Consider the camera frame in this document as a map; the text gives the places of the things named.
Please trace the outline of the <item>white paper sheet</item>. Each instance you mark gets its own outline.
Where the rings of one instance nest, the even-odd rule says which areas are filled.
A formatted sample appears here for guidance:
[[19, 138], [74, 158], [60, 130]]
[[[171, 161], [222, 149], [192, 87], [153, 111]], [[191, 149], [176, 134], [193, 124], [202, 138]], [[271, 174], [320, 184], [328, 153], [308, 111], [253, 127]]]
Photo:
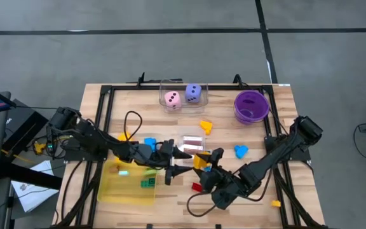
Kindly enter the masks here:
[[[37, 172], [43, 172], [45, 174], [53, 175], [53, 169], [49, 160], [45, 160], [31, 167], [30, 169]], [[58, 190], [36, 186], [29, 183], [22, 183], [18, 181], [12, 181], [11, 185], [18, 196], [24, 212], [32, 211], [40, 204], [42, 204], [45, 200], [58, 193]]]

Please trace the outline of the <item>small clear plastic container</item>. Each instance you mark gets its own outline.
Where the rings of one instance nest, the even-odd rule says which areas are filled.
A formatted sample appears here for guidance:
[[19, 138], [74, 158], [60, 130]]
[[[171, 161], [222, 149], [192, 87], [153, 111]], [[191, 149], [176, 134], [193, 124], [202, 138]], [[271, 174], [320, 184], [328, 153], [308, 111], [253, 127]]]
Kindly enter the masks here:
[[196, 127], [196, 126], [188, 126], [188, 127], [182, 128], [180, 130], [180, 132], [177, 134], [176, 145], [181, 151], [184, 151], [183, 147], [182, 147], [184, 145], [184, 143], [183, 143], [183, 137], [184, 136], [202, 137], [203, 138], [203, 144], [200, 145], [200, 146], [203, 146], [203, 152], [202, 153], [205, 152], [205, 150], [206, 150], [206, 147], [205, 147], [206, 137], [205, 137], [205, 132], [202, 128]]

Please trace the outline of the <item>large clear plastic bin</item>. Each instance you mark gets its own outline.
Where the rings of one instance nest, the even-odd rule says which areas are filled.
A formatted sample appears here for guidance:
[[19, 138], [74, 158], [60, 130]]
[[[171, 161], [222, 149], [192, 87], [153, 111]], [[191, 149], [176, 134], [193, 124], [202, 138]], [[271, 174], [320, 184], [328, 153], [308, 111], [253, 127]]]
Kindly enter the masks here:
[[[177, 80], [161, 80], [159, 84], [159, 97], [158, 102], [166, 113], [201, 113], [205, 106], [208, 104], [208, 84], [207, 83], [195, 83], [199, 84], [202, 88], [201, 97], [199, 103], [189, 103], [185, 99], [186, 86], [191, 83], [184, 83]], [[177, 91], [181, 99], [181, 108], [175, 111], [168, 111], [166, 109], [164, 95], [170, 91]]]

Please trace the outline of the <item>blue rounded toy block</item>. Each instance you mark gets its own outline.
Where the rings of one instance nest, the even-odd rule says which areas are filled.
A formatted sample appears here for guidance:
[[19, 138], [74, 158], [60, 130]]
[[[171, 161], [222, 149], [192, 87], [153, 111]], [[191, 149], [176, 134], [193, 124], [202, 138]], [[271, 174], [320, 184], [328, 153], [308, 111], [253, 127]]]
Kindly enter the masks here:
[[242, 159], [248, 152], [248, 147], [245, 145], [236, 145], [234, 147], [236, 158]]

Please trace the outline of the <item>large yellow toy brick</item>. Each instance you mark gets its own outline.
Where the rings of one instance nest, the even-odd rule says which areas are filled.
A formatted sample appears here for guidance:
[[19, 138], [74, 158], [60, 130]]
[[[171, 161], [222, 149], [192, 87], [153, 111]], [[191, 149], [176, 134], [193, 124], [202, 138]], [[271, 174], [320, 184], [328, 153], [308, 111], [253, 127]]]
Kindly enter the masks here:
[[193, 159], [193, 167], [195, 169], [204, 169], [205, 167], [209, 167], [211, 166], [210, 163], [206, 163], [206, 161], [204, 159], [201, 159], [198, 154], [194, 155], [194, 159]]

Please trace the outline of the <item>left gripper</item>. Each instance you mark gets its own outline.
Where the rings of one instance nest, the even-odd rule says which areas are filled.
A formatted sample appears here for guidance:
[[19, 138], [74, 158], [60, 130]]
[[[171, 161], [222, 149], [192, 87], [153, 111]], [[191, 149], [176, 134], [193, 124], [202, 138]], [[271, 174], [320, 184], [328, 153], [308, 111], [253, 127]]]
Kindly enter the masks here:
[[165, 184], [171, 185], [172, 177], [178, 176], [193, 169], [193, 167], [172, 165], [175, 159], [191, 159], [192, 155], [181, 151], [174, 145], [174, 140], [169, 139], [161, 142], [160, 147], [152, 152], [148, 145], [139, 145], [138, 164], [154, 169], [165, 169]]

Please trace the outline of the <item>black equipment case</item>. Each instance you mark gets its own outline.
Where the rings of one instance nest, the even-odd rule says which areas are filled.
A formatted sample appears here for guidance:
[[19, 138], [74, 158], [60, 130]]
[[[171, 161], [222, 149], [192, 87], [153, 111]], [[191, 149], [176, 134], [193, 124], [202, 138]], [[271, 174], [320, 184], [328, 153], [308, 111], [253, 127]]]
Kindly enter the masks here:
[[18, 99], [14, 99], [13, 102], [17, 107], [8, 111], [2, 149], [17, 155], [31, 143], [48, 123], [48, 119]]

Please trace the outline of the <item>black metal table frame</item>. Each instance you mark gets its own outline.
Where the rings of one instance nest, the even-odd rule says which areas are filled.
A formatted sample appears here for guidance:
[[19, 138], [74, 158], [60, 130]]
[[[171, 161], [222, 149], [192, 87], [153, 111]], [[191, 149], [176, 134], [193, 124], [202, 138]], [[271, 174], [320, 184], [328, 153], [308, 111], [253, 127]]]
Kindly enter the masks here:
[[[198, 127], [201, 120], [213, 123], [211, 134], [206, 138], [208, 149], [223, 148], [222, 166], [235, 170], [243, 164], [234, 155], [236, 145], [246, 145], [250, 151], [246, 161], [256, 160], [265, 154], [264, 138], [276, 135], [289, 128], [297, 116], [297, 110], [290, 86], [261, 84], [267, 99], [275, 103], [279, 122], [274, 116], [267, 121], [253, 125], [243, 125], [234, 117], [234, 99], [242, 91], [237, 84], [210, 84], [208, 104], [201, 113], [166, 113], [158, 102], [159, 86], [146, 83], [141, 88], [131, 83], [87, 84], [80, 104], [80, 112], [87, 118], [93, 118], [113, 136], [119, 135], [121, 128], [127, 126], [136, 140], [154, 136], [159, 140], [176, 138], [184, 127]], [[257, 194], [264, 198], [236, 199], [225, 211], [212, 208], [208, 196], [198, 197], [191, 185], [197, 175], [190, 171], [176, 177], [171, 185], [166, 185], [163, 175], [158, 176], [154, 203], [111, 204], [99, 202], [90, 194], [80, 212], [80, 220], [74, 220], [69, 226], [58, 224], [61, 215], [68, 213], [83, 189], [83, 183], [90, 180], [97, 171], [96, 165], [85, 162], [70, 162], [66, 165], [62, 187], [53, 215], [53, 229], [117, 229], [146, 228], [211, 228], [221, 224], [222, 229], [229, 228], [281, 228], [281, 212], [285, 212], [288, 221], [293, 220], [290, 201], [283, 197], [282, 206], [271, 207], [271, 201], [277, 198], [275, 182], [264, 180]]]

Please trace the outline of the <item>black support beam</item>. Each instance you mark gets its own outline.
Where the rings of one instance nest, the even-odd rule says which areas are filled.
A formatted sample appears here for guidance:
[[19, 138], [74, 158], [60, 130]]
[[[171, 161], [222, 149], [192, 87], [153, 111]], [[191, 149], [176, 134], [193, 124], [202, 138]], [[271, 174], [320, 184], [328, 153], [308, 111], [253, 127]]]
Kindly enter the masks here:
[[62, 185], [61, 177], [34, 171], [12, 163], [4, 163], [0, 166], [0, 179], [2, 178], [10, 178], [14, 181], [54, 190], [59, 190]]

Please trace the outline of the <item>purple plastic bucket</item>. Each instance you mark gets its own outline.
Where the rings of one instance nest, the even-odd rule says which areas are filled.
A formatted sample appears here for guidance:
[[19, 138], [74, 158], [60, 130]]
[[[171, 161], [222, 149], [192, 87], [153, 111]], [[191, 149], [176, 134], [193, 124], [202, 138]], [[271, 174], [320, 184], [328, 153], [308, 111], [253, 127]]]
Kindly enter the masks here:
[[240, 123], [245, 125], [265, 119], [269, 108], [268, 100], [256, 90], [242, 91], [234, 100], [234, 115]]

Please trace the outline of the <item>purple foam die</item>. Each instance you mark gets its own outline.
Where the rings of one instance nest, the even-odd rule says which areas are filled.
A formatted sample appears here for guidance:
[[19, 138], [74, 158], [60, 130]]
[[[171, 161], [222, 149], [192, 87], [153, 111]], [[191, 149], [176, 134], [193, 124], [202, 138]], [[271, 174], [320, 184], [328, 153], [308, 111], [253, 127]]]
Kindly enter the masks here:
[[191, 83], [186, 86], [185, 99], [189, 103], [199, 103], [202, 88], [199, 84]]

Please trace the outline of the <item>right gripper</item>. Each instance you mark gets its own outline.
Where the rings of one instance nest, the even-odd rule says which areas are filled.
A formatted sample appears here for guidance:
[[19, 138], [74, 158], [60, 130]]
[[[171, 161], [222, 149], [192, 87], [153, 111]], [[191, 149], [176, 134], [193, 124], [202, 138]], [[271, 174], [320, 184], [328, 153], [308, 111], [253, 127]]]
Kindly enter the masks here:
[[214, 168], [210, 172], [196, 168], [193, 168], [193, 171], [200, 178], [203, 191], [212, 195], [212, 201], [216, 207], [226, 210], [237, 198], [237, 195], [244, 194], [244, 184], [231, 171], [217, 167], [223, 154], [223, 148], [217, 148], [212, 151], [210, 163]]

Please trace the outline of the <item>yellow translucent plastic bin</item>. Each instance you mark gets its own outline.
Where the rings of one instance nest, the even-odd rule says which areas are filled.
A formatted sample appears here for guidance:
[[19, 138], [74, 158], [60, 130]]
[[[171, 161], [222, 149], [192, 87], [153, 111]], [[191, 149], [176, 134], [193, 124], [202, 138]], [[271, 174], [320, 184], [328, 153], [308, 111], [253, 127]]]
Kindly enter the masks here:
[[[112, 165], [118, 165], [119, 171], [127, 170], [129, 175], [110, 174], [109, 167]], [[150, 168], [138, 166], [134, 162], [125, 163], [118, 158], [106, 161], [102, 169], [97, 200], [115, 204], [153, 204], [156, 186], [155, 188], [141, 188], [140, 182], [150, 177], [155, 177], [157, 181], [158, 171], [154, 176], [144, 176], [143, 173], [147, 169]]]

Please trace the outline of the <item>dark green toy brick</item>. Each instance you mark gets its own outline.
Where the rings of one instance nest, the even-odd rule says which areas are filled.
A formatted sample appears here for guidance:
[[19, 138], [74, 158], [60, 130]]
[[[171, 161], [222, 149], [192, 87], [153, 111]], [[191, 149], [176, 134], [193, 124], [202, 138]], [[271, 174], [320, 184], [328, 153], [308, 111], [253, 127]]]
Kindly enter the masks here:
[[143, 179], [140, 182], [140, 187], [141, 188], [155, 188], [156, 186], [156, 178], [155, 177], [150, 177], [147, 179]]

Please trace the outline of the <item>pink foam die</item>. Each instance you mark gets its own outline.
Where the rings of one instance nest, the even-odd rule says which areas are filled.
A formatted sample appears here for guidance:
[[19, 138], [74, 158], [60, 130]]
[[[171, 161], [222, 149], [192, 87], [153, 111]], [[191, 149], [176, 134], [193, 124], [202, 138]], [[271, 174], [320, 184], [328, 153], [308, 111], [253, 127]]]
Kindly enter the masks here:
[[181, 99], [177, 91], [170, 91], [164, 95], [166, 109], [168, 111], [175, 111], [181, 108]]

